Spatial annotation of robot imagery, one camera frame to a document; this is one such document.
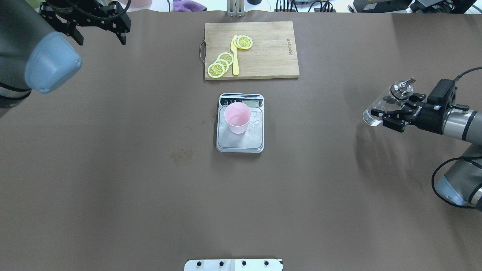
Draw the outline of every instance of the kitchen scale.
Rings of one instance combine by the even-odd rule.
[[[242,102],[251,109],[246,132],[233,133],[226,123],[224,112],[229,104]],[[260,153],[265,147],[265,99],[260,94],[223,93],[219,96],[216,149],[222,152]]]

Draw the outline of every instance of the plastic cup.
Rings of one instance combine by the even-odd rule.
[[[232,103],[224,111],[224,118],[233,133],[242,134],[248,129],[251,109],[244,103]]]

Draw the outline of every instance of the water stain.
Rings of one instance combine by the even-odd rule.
[[[192,159],[191,149],[179,149],[177,152],[173,152],[171,159],[174,160],[176,165],[187,165]]]
[[[259,120],[255,121],[255,122],[252,122],[251,125],[253,126],[253,128],[259,124]]]

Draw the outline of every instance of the purple cloth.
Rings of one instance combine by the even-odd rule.
[[[205,6],[196,3],[192,0],[174,0],[174,11],[203,11]]]

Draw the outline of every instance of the electronic device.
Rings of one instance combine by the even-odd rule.
[[[359,13],[385,13],[406,10],[412,0],[354,0],[353,6]]]
[[[410,9],[416,13],[464,14],[476,0],[415,0]]]
[[[249,106],[251,119],[246,132],[235,134],[230,131],[224,112],[235,102]],[[217,113],[216,148],[221,152],[260,153],[265,146],[265,99],[260,94],[223,93],[219,96]]]

